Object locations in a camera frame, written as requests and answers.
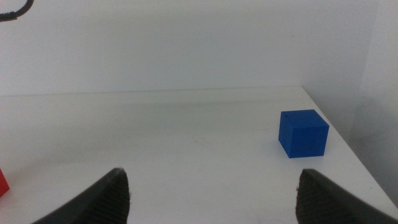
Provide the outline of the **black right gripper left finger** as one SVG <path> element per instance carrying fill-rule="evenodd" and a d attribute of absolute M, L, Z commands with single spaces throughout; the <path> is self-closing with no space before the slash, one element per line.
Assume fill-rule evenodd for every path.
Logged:
<path fill-rule="evenodd" d="M 129 210 L 127 174 L 122 168 L 114 168 L 75 198 L 36 222 L 126 224 Z"/>

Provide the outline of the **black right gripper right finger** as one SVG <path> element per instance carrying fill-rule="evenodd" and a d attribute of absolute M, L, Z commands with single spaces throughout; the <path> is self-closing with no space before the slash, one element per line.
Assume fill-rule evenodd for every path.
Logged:
<path fill-rule="evenodd" d="M 315 169 L 299 177 L 295 214 L 299 224 L 397 224 Z"/>

